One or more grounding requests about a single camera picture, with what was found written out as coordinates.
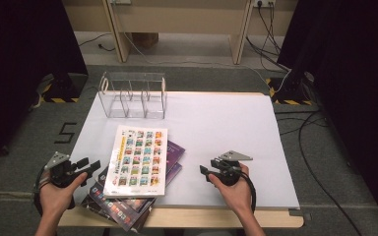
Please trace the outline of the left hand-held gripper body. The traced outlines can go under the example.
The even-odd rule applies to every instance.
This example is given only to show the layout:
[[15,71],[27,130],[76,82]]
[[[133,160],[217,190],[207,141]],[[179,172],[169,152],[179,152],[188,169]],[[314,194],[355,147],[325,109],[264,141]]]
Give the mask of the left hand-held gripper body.
[[44,169],[50,172],[51,182],[59,188],[69,186],[75,179],[76,165],[70,161],[69,154],[54,152]]

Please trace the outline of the clear acrylic magazine rack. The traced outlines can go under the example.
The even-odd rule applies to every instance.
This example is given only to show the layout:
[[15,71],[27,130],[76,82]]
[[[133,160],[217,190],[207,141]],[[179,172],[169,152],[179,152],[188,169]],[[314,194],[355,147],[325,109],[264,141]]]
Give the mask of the clear acrylic magazine rack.
[[167,100],[165,74],[104,72],[98,97],[108,118],[163,119]]

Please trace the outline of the white wall socket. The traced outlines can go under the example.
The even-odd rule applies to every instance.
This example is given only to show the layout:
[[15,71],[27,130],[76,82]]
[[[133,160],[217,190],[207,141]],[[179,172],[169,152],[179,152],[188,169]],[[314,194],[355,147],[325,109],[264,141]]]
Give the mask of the white wall socket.
[[276,0],[253,0],[253,7],[272,8],[275,7]]

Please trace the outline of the white magazine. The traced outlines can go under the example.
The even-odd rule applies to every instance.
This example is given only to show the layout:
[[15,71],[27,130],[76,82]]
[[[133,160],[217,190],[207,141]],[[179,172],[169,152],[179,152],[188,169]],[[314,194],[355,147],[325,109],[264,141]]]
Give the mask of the white magazine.
[[103,193],[108,198],[163,196],[167,130],[120,125],[108,164]]

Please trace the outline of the grey corner bracket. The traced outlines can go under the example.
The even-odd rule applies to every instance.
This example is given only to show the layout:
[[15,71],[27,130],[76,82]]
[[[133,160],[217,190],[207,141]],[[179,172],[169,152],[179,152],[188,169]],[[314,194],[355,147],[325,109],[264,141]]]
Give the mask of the grey corner bracket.
[[290,216],[302,216],[305,221],[310,221],[312,215],[309,212],[305,212],[302,209],[292,209],[288,210]]

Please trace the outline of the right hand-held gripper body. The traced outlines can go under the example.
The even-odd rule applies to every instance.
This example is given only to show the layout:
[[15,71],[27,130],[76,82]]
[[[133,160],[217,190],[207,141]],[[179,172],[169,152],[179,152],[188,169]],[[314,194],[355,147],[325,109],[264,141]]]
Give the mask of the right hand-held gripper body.
[[236,184],[242,175],[240,160],[252,160],[252,157],[235,150],[229,150],[212,159],[211,165],[219,171],[219,173],[215,173],[215,176],[226,186]]

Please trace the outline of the beige wooden desk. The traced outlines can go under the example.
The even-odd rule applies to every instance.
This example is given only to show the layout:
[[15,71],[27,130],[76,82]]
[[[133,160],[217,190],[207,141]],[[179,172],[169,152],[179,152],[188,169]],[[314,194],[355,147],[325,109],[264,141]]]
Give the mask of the beige wooden desk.
[[241,62],[245,37],[265,35],[271,16],[276,36],[284,36],[298,0],[276,0],[253,9],[253,0],[62,0],[75,31],[109,31],[119,62],[127,61],[133,32],[223,34],[232,62]]

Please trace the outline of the black curtain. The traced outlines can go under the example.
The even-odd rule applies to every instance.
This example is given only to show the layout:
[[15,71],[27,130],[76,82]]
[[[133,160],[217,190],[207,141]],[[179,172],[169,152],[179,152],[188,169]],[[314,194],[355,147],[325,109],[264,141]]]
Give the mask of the black curtain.
[[314,88],[378,205],[378,0],[297,0],[280,63]]
[[86,71],[62,0],[0,0],[0,149],[45,76]]

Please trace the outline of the person's right hand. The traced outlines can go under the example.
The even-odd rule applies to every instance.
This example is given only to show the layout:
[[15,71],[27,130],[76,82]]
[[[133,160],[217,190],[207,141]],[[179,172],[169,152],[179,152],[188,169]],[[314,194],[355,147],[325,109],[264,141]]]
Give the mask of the person's right hand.
[[212,179],[212,184],[220,191],[226,205],[231,210],[234,211],[245,207],[249,207],[252,210],[251,190],[248,182],[243,177],[240,177],[238,182],[232,186],[226,186],[214,174],[210,178]]

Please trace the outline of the person's left hand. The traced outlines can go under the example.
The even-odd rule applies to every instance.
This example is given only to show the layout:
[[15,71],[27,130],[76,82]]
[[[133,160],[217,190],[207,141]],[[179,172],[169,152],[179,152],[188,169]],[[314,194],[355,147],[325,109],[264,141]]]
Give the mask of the person's left hand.
[[69,207],[74,192],[87,179],[88,174],[80,174],[69,186],[59,188],[52,183],[47,183],[40,188],[40,202],[44,217],[60,217]]

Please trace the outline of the black stand base hazard tape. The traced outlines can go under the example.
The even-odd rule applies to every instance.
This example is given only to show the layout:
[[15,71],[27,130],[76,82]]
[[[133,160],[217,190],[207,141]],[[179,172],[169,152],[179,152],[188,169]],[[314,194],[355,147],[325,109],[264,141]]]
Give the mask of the black stand base hazard tape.
[[269,87],[271,101],[275,104],[312,104],[309,92],[301,79],[296,79],[290,72],[287,72],[282,78],[268,78],[266,84]]
[[43,89],[41,100],[52,103],[78,102],[88,77],[85,74],[65,74],[51,78]]

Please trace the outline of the brown cardboard box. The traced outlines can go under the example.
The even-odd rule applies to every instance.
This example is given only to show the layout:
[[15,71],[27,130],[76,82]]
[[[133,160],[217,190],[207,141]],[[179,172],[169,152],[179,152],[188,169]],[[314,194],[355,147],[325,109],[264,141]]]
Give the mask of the brown cardboard box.
[[133,42],[139,47],[149,49],[158,43],[157,32],[133,32]]

